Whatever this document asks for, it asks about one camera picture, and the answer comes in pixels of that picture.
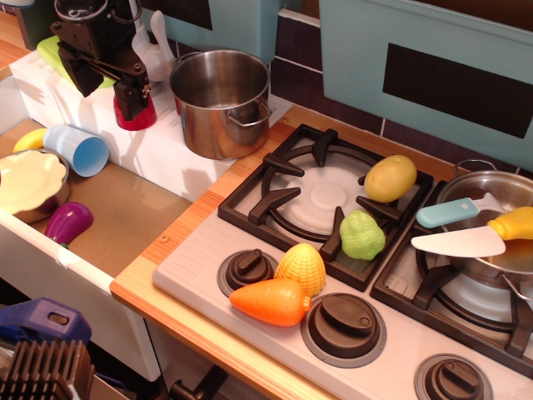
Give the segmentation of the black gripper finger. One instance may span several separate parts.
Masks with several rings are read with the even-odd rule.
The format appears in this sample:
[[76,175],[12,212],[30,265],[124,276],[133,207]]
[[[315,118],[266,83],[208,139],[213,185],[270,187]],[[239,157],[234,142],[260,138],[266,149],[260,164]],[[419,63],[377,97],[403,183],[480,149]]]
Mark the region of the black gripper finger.
[[150,88],[146,84],[124,78],[117,81],[113,89],[126,120],[133,120],[148,106]]
[[58,55],[67,75],[84,97],[98,88],[110,88],[117,80],[112,59],[91,43],[78,46],[60,43]]

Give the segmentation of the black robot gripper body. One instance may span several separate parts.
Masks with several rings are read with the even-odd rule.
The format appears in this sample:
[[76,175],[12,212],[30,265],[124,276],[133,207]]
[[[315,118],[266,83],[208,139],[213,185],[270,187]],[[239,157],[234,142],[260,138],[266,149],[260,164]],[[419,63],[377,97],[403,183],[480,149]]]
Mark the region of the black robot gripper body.
[[50,29],[59,44],[91,43],[112,59],[116,82],[148,82],[146,67],[132,49],[136,29],[129,1],[56,1],[53,6],[57,21]]

